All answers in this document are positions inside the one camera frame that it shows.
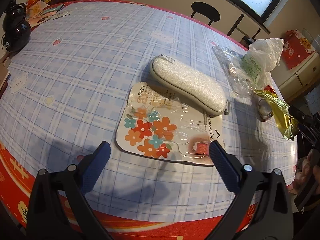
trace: black kettle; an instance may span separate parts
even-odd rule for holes
[[[9,52],[16,52],[22,49],[29,40],[31,27],[26,19],[26,6],[24,3],[17,4],[11,0],[8,4],[2,28],[5,32],[2,45]]]

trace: metal tin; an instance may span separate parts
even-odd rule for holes
[[[257,108],[258,108],[259,115],[264,121],[270,120],[271,117],[273,116],[271,106],[267,103],[265,99],[262,98],[258,101]]]

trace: gold foil wrapper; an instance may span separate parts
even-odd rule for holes
[[[289,140],[298,132],[298,121],[289,115],[289,105],[282,101],[276,94],[269,91],[255,90],[255,94],[264,98],[270,105],[277,127],[282,136]]]

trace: red gift box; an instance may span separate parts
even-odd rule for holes
[[[309,57],[315,48],[298,30],[286,32],[281,58],[289,69],[294,68]]]

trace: screw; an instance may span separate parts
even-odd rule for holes
[[[77,169],[77,165],[71,164],[68,166],[68,171],[75,171]]]
[[[274,172],[275,172],[275,174],[277,174],[277,175],[281,175],[281,170],[279,170],[279,169],[274,169]]]
[[[249,165],[249,164],[246,164],[245,166],[243,166],[243,168],[244,168],[246,171],[252,171],[252,166]]]
[[[39,175],[44,175],[46,172],[47,172],[46,169],[41,169],[41,170],[38,171],[38,174]]]

